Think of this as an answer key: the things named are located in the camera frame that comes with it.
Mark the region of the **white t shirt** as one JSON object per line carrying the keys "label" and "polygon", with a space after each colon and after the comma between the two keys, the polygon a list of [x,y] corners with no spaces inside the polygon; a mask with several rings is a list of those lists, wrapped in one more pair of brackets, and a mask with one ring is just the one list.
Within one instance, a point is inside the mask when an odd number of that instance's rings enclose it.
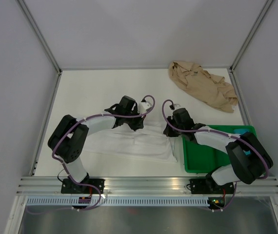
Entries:
{"label": "white t shirt", "polygon": [[126,124],[94,133],[87,137],[85,152],[123,156],[150,161],[176,163],[175,140],[163,134],[165,123],[147,121],[142,129],[133,131]]}

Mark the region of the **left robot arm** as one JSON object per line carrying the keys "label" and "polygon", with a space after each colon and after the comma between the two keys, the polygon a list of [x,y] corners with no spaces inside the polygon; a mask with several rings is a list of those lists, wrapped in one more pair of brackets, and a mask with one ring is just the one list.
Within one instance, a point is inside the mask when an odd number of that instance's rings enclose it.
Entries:
{"label": "left robot arm", "polygon": [[124,124],[133,131],[142,129],[143,121],[153,107],[146,99],[137,103],[129,96],[123,96],[119,103],[100,114],[82,119],[65,115],[48,140],[48,147],[53,151],[52,158],[61,162],[68,174],[68,178],[62,181],[62,187],[77,193],[89,189],[89,174],[80,159],[89,135]]}

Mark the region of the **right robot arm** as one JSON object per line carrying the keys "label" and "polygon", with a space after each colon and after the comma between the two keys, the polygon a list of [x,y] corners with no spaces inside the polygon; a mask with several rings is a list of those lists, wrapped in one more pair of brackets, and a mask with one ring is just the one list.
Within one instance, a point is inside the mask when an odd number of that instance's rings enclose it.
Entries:
{"label": "right robot arm", "polygon": [[165,117],[164,134],[167,137],[182,137],[198,146],[209,147],[228,156],[227,165],[216,166],[201,182],[205,189],[218,192],[223,186],[236,182],[252,184],[257,179],[266,179],[273,160],[252,132],[228,133],[202,123],[194,123],[188,111],[171,104],[172,115]]}

